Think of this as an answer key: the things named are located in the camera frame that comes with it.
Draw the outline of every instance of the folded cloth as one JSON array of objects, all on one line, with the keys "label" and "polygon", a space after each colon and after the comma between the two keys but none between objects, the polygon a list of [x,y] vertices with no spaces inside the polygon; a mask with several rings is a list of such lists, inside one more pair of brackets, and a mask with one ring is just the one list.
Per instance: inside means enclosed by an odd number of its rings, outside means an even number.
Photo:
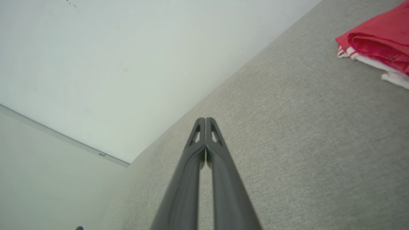
[{"label": "folded cloth", "polygon": [[338,57],[385,70],[383,80],[409,89],[409,0],[335,39]]}]

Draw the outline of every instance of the white cloth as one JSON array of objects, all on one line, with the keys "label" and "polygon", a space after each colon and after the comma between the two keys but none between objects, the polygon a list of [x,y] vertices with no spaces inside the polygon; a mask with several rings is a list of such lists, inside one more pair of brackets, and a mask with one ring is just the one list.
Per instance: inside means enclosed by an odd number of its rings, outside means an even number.
[{"label": "white cloth", "polygon": [[385,81],[389,81],[395,85],[404,87],[409,90],[409,76],[404,73],[399,72],[398,70],[385,65],[384,63],[372,60],[369,57],[365,57],[357,53],[352,47],[349,47],[344,51],[340,46],[338,49],[338,57],[351,57],[352,60],[358,60],[365,64],[371,65],[375,68],[385,70],[386,73],[382,74],[381,79]]}]

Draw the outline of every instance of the gray carpet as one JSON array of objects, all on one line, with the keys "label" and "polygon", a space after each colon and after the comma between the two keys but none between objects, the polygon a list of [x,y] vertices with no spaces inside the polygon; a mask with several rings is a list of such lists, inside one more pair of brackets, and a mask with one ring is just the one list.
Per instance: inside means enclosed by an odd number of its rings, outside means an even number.
[{"label": "gray carpet", "polygon": [[[323,0],[149,146],[102,229],[149,229],[198,117],[218,122],[264,229],[407,229],[409,90],[336,57],[335,37],[402,0]],[[199,229],[213,229],[211,171]]]}]

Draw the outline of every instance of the folded red cloth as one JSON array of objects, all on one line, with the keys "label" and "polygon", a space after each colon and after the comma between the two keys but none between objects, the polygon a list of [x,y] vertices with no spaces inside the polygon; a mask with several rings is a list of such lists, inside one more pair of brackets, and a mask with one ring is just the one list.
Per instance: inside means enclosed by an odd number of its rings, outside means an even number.
[{"label": "folded red cloth", "polygon": [[409,75],[409,0],[335,39],[345,52],[352,47]]}]

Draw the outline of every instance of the white wall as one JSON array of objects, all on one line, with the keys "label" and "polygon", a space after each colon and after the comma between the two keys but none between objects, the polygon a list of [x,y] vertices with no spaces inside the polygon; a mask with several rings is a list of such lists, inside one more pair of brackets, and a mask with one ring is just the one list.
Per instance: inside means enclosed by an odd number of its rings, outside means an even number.
[{"label": "white wall", "polygon": [[0,113],[0,229],[99,229],[126,168]]},{"label": "white wall", "polygon": [[3,1],[0,104],[130,163],[319,1]]}]

